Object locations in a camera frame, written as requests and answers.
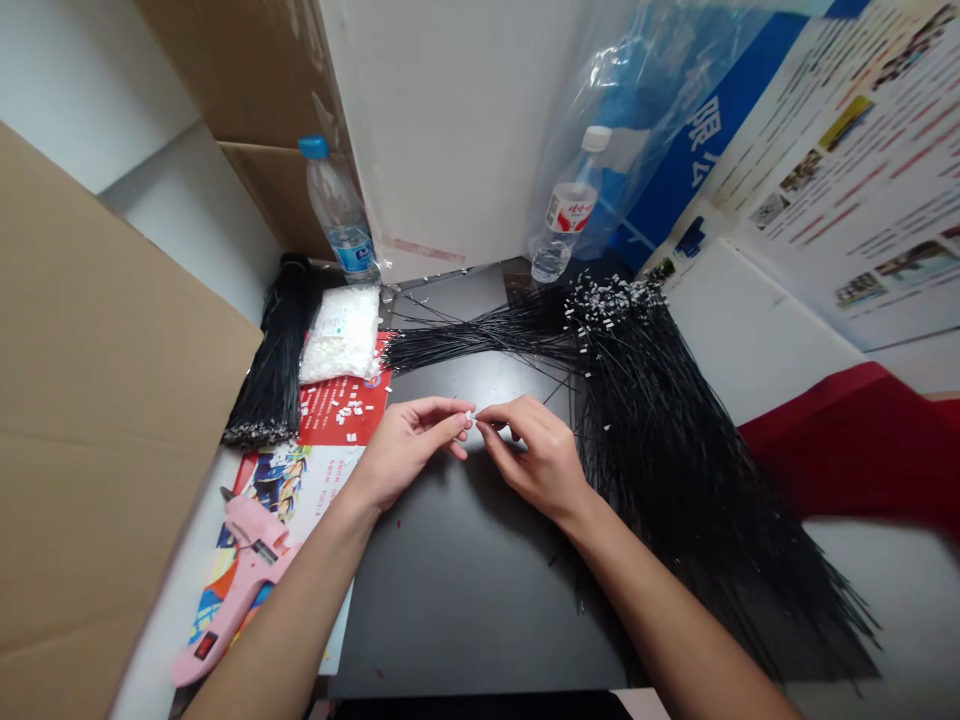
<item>bundle of black wires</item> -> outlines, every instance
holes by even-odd
[[[464,355],[502,350],[519,357],[538,355],[546,364],[565,369],[577,360],[576,350],[565,336],[563,314],[557,312],[567,296],[564,289],[548,285],[463,322],[408,295],[435,317],[412,318],[394,313],[424,327],[403,330],[394,336],[383,352],[383,362],[397,373],[404,373]]]
[[[310,324],[310,263],[285,254],[264,294],[263,342],[223,431],[224,445],[254,450],[300,431],[300,353]]]
[[[873,639],[876,623],[757,467],[655,284],[581,276],[471,322],[419,322],[427,327],[404,330],[384,353],[400,371],[503,350],[577,376],[573,424],[588,480],[771,677],[782,680],[747,608],[758,588],[822,674],[852,678],[851,650],[872,667],[857,632]]]

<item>plastic bag of white connectors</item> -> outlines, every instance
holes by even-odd
[[[341,375],[372,378],[380,371],[377,285],[350,285],[323,293],[300,359],[300,384]]]
[[[673,139],[773,15],[758,4],[593,4],[563,100],[546,128],[529,220],[531,253],[549,232],[544,218],[558,174],[577,156],[586,128],[600,125],[612,130],[598,159],[602,188],[574,248],[577,257],[599,257]]]

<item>water bottle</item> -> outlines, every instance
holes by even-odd
[[[600,197],[603,169],[599,158],[610,142],[610,128],[591,125],[583,148],[557,178],[547,208],[547,230],[537,241],[530,274],[539,283],[556,280],[570,262],[577,237],[586,227]]]
[[[347,282],[379,282],[377,256],[363,205],[350,180],[330,162],[327,139],[323,135],[308,135],[300,138],[297,144],[307,158],[310,204]]]

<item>desk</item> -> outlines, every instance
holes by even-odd
[[[414,296],[439,303],[434,288],[446,282]],[[487,292],[491,297],[485,299]],[[483,273],[467,276],[457,294],[468,308],[461,317],[480,314],[504,297],[499,278]],[[670,303],[704,376],[737,424],[864,360],[725,243],[704,249]],[[403,311],[405,305],[398,307]],[[481,357],[464,358],[457,365],[462,370],[437,372],[430,383],[429,375],[418,380],[418,373],[397,378],[394,399],[429,391],[483,405],[531,392],[538,382],[549,385],[540,373],[507,358],[493,365],[495,372],[477,375]],[[563,416],[566,402],[558,392],[549,406]],[[479,448],[473,431],[467,446]],[[239,455],[221,452],[211,468],[112,718],[167,717],[174,693],[170,667],[183,647],[182,629],[196,613],[210,548],[223,522],[218,488],[232,482],[238,463]],[[559,538],[488,470],[438,458],[377,529],[357,576],[344,660],[330,685],[333,696],[412,695],[430,692],[423,690],[428,686],[442,692],[442,685],[447,692],[626,686],[616,657],[622,638],[602,599],[588,595],[587,615],[576,615],[569,560],[546,567]],[[847,683],[790,683],[791,699],[811,718],[956,717],[955,551],[919,528],[839,519],[806,527],[883,624],[885,651],[867,648],[883,679],[860,683],[864,699]],[[482,557],[488,561],[480,562]]]
[[[412,293],[461,319],[506,302],[498,266]],[[430,315],[406,298],[395,310]],[[480,409],[523,393],[545,400],[565,374],[543,369],[549,376],[502,353],[471,355],[395,378],[391,401],[458,396]],[[567,388],[547,405],[568,418]],[[566,547],[562,535],[503,482],[476,429],[465,447],[466,463],[435,458],[374,531],[331,697],[625,687],[627,645],[606,601],[590,591],[577,614],[575,558],[548,564]]]

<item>brown cardboard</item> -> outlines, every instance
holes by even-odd
[[[316,0],[137,0],[217,140],[350,141]]]
[[[281,248],[320,260],[334,259],[310,206],[307,161],[299,150],[224,142],[220,148]],[[342,167],[342,158],[338,164]]]
[[[137,0],[137,6],[278,244],[332,260],[296,150],[298,138],[322,133],[356,178],[320,4]]]
[[[103,717],[260,332],[0,124],[0,717]]]

